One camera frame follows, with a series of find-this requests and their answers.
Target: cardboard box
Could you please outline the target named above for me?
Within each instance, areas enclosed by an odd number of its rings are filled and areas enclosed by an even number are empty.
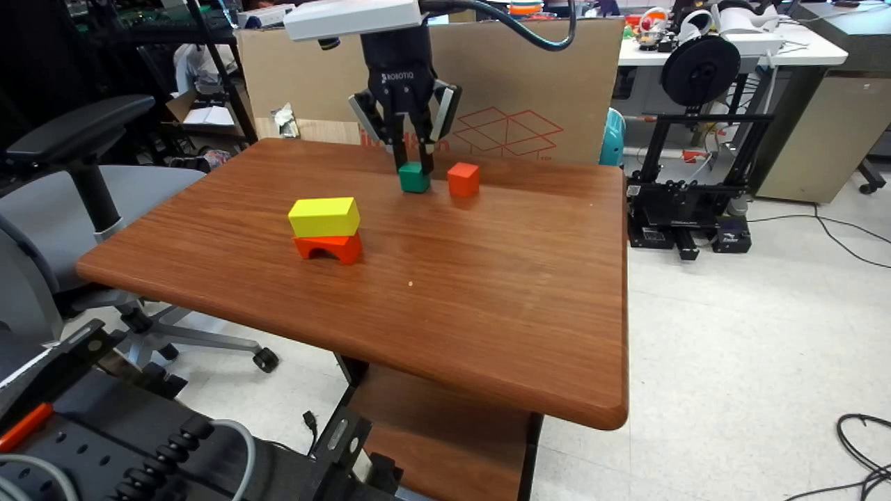
[[[532,29],[549,38],[566,36],[566,22]],[[576,43],[562,52],[545,52],[498,22],[431,29],[438,75],[463,87],[454,128],[438,148],[470,162],[518,157],[595,165],[619,44],[619,20],[578,22]],[[279,136],[272,114],[292,107],[303,140],[369,146],[346,104],[368,90],[356,36],[319,51],[314,43],[289,43],[283,32],[243,32],[240,57],[262,140]]]

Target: black cable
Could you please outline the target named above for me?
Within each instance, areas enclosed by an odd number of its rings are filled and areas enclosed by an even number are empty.
[[[873,418],[873,414],[858,414],[858,413],[841,414],[841,418],[834,421],[834,435],[839,435],[841,448],[843,448],[846,455],[853,455],[853,457],[868,470],[868,477],[861,478],[861,482],[848,482],[848,485],[833,485],[833,487],[805,489],[805,494],[797,494],[797,495],[790,495],[790,499],[786,499],[786,501],[809,499],[809,495],[822,495],[822,494],[839,494],[839,489],[855,489],[855,487],[861,487],[861,501],[866,501],[873,487],[880,487],[882,482],[891,482],[891,466],[876,466],[873,460],[868,460],[868,457],[846,438],[846,432],[843,432],[843,424],[846,424],[846,421],[861,421],[864,427],[866,427],[866,424],[873,424],[873,427],[882,427],[882,428],[891,428],[891,421],[882,421],[882,418]]]
[[[866,257],[855,254],[853,249],[846,249],[846,244],[843,244],[843,243],[830,231],[830,226],[826,226],[826,222],[833,222],[833,226],[846,226],[846,228],[855,228],[855,231],[864,231],[864,233],[868,233],[868,237],[873,237],[873,240],[880,240],[880,243],[891,244],[891,240],[887,240],[887,237],[882,237],[882,233],[876,233],[876,231],[868,231],[868,228],[864,228],[864,226],[846,222],[846,221],[823,218],[823,215],[819,215],[819,205],[814,205],[814,215],[776,215],[776,218],[758,218],[758,221],[750,221],[750,226],[772,222],[772,221],[815,221],[815,222],[823,228],[823,233],[826,233],[839,249],[843,249],[848,257],[855,257],[858,263],[866,263],[866,264],[872,264],[872,268],[891,269],[891,264],[885,264],[885,263],[872,263],[872,260],[866,260]]]
[[[545,38],[535,32],[528,32],[523,22],[513,20],[506,11],[492,8],[489,4],[478,4],[478,0],[421,0],[424,11],[478,11],[486,15],[498,22],[503,22],[509,32],[516,32],[518,36],[523,36],[528,44],[541,48],[541,51],[566,51],[573,44],[576,38],[576,0],[569,0],[569,34],[562,38]]]

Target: block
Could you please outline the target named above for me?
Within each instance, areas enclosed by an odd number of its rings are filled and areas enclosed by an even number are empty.
[[[421,162],[408,162],[408,165],[399,167],[399,183],[401,183],[401,193],[407,193],[407,194],[428,193],[428,178],[425,178]]]
[[[447,193],[454,199],[477,199],[478,194],[478,167],[468,162],[456,162],[447,169]]]
[[[358,205],[354,199],[297,199],[286,221],[297,240],[350,237],[358,231]]]
[[[294,240],[294,249],[303,260],[311,260],[311,254],[329,254],[339,264],[356,264],[363,257],[363,240],[354,237],[318,237],[318,240]]]

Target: yellow block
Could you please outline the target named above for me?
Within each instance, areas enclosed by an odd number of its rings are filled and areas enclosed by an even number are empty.
[[[354,237],[358,205],[354,199],[297,199],[286,221],[297,240]]]

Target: chair armrest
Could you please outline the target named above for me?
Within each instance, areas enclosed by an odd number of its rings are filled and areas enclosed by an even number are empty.
[[[155,104],[148,96],[122,96],[73,108],[6,148],[13,162],[73,162],[101,154],[122,128],[151,112]]]

